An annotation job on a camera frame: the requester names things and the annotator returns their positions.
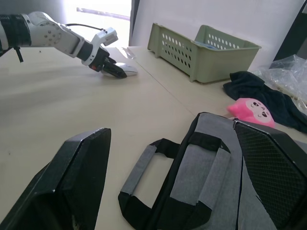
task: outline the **plastic bag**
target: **plastic bag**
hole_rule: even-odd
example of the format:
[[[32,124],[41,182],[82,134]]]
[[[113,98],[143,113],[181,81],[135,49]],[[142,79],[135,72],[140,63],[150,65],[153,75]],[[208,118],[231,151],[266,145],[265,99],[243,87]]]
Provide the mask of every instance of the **plastic bag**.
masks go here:
[[[272,62],[253,72],[270,88],[289,95],[297,108],[307,115],[307,61],[297,55]]]

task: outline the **beige table surface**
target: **beige table surface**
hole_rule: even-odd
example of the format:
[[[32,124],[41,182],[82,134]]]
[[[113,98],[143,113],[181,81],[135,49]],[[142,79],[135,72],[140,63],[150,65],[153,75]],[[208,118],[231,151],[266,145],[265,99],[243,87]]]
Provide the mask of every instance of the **beige table surface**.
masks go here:
[[[10,51],[0,59],[0,221],[32,177],[66,139],[100,127],[112,129],[105,189],[96,229],[132,229],[121,216],[117,196],[147,144],[180,142],[198,112],[227,115],[233,102],[223,82],[201,85],[145,48],[135,59],[109,49],[117,62],[135,66],[138,76],[102,76],[52,48],[22,49],[24,63]],[[307,136],[277,126],[292,138]],[[154,157],[136,195],[151,206],[171,161]]]

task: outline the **pink plush toy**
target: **pink plush toy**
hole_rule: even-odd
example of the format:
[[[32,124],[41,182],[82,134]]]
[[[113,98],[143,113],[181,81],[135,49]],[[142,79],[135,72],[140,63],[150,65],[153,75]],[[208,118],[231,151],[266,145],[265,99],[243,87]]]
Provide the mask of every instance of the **pink plush toy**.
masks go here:
[[[236,103],[228,106],[227,110],[242,121],[275,127],[269,110],[256,99],[239,98]]]

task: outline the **black cloth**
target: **black cloth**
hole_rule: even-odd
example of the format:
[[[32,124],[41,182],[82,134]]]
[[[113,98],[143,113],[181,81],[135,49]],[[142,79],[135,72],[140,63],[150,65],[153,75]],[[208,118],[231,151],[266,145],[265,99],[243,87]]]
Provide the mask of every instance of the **black cloth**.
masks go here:
[[[232,99],[254,98],[268,108],[275,122],[307,133],[307,116],[298,110],[288,95],[272,90],[262,79],[247,71],[231,73],[230,79],[231,82],[223,87]]]

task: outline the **plastic basket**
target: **plastic basket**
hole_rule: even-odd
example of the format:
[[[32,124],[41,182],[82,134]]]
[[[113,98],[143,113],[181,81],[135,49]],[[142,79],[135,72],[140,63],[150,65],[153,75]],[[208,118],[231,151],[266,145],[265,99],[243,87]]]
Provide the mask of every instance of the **plastic basket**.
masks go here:
[[[162,57],[184,71],[190,81],[202,83],[228,79],[230,73],[248,70],[260,48],[207,25],[200,27],[193,41],[154,23],[148,43],[156,58]]]

